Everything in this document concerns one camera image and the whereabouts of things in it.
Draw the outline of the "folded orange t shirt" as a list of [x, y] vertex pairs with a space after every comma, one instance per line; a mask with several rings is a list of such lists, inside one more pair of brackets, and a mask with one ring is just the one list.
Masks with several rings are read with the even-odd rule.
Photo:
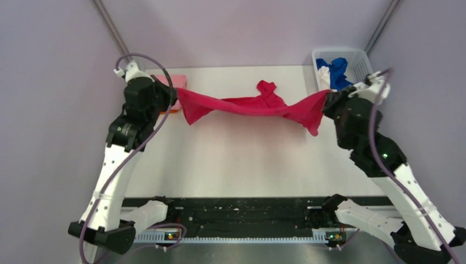
[[175, 109], [175, 110], [172, 110], [172, 109], [171, 109], [169, 112], [167, 112], [167, 111], [161, 111], [159, 114], [160, 114], [160, 115], [164, 115], [164, 114], [167, 114], [167, 113], [172, 114], [172, 113], [177, 113], [177, 112], [179, 112], [179, 111], [181, 111], [181, 108], [178, 108], [178, 109]]

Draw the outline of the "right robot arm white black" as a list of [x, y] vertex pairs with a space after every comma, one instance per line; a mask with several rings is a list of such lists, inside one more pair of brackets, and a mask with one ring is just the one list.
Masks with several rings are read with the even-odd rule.
[[370, 100], [354, 89], [328, 92], [323, 114], [334, 121], [337, 144], [376, 184], [400, 218], [386, 217], [335, 194], [323, 203], [322, 219], [330, 227], [356, 227], [390, 246], [405, 263], [457, 262], [452, 249], [465, 243], [465, 229], [443, 218], [417, 183], [405, 154], [378, 132], [382, 119]]

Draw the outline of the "blue t shirt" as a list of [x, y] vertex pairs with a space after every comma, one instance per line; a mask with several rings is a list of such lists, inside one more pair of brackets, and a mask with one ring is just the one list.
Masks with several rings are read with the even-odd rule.
[[345, 58], [336, 58], [332, 60], [331, 63], [327, 63], [324, 59], [318, 58], [315, 62], [317, 71], [322, 66], [330, 68], [330, 90], [340, 91], [353, 84], [347, 80], [345, 74], [348, 66], [348, 61]]

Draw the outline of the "white plastic basket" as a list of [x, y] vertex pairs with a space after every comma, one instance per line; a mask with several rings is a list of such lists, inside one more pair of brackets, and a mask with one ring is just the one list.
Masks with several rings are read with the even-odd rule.
[[324, 59], [327, 63], [331, 63], [336, 58], [345, 58], [348, 61], [346, 69], [347, 80], [353, 84], [363, 82], [367, 75], [374, 71], [369, 62], [366, 52], [361, 49], [348, 47], [327, 47], [315, 49], [312, 52], [312, 62], [314, 65], [315, 78], [317, 81], [317, 66], [316, 59]]

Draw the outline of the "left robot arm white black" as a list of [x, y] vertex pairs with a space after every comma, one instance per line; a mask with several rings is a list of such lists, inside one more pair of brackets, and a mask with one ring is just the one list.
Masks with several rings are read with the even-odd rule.
[[148, 75], [129, 78], [126, 83], [121, 113], [108, 129], [96, 187], [81, 218], [68, 228], [68, 233], [79, 239], [82, 263], [93, 262], [86, 255], [89, 248], [123, 255], [132, 247], [135, 237], [149, 227], [158, 223], [170, 227], [176, 221], [176, 212], [158, 199], [121, 214], [134, 167], [177, 101], [169, 75], [165, 82]]

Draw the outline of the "folded pink t shirt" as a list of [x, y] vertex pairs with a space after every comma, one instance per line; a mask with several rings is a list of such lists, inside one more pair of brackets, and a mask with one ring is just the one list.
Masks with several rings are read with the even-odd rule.
[[[163, 85], [169, 86], [168, 80], [164, 75], [151, 75], [151, 77], [157, 79]], [[175, 89], [187, 89], [187, 77], [185, 75], [171, 75], [170, 78]], [[176, 104], [174, 104], [171, 109], [175, 110], [178, 108], [181, 108], [179, 100], [176, 101]]]

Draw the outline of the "white t shirt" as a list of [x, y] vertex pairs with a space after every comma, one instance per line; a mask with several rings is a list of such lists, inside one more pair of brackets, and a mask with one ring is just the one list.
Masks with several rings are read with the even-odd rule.
[[319, 91], [322, 90], [329, 90], [330, 87], [330, 68], [326, 66], [322, 66], [317, 71], [317, 81], [318, 81], [318, 89]]

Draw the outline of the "magenta t shirt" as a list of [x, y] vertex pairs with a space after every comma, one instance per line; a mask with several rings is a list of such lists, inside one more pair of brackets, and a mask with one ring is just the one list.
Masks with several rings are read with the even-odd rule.
[[177, 97], [189, 125], [212, 111], [222, 111], [251, 117], [283, 117], [302, 125], [312, 136], [317, 136], [326, 96], [330, 91], [319, 91], [287, 105], [275, 93], [276, 88], [275, 83], [261, 80], [256, 86], [259, 91], [256, 97], [219, 99], [189, 90], [178, 90]]

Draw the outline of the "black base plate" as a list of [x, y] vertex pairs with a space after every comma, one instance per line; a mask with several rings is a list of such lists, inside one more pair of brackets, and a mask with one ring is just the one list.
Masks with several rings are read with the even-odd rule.
[[183, 229], [184, 241], [189, 241], [310, 238], [318, 229], [349, 228], [322, 209], [325, 196], [161, 199], [169, 206], [165, 222], [179, 224], [165, 235], [170, 239]]

